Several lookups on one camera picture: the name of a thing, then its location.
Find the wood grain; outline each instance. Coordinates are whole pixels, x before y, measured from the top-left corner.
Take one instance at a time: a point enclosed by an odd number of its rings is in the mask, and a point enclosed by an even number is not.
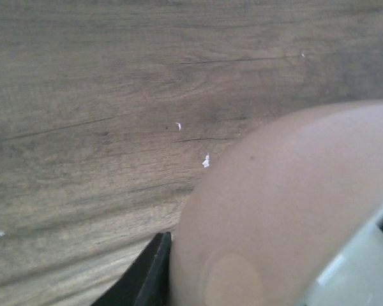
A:
[[[383,0],[0,1],[0,305],[89,305],[208,152],[377,98]]]

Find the wooden floor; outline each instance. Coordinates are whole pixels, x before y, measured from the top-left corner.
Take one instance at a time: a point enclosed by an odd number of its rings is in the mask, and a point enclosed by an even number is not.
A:
[[[207,153],[373,98],[383,0],[0,0],[0,305],[89,305]]]

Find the beige plastic casing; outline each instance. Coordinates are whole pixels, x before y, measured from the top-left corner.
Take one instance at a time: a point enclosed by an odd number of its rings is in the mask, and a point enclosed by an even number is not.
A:
[[[383,206],[383,100],[319,106],[246,136],[186,204],[171,306],[294,306]]]

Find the wooden surface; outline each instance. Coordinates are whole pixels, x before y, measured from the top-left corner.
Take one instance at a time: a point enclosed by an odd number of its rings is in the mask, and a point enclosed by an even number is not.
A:
[[[372,98],[383,0],[0,1],[0,305],[89,305],[207,153]]]

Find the beige rounded object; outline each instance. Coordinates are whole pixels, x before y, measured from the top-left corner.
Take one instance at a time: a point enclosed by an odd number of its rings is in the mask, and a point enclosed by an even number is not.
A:
[[[293,306],[383,206],[383,100],[264,126],[195,188],[174,233],[171,306]]]

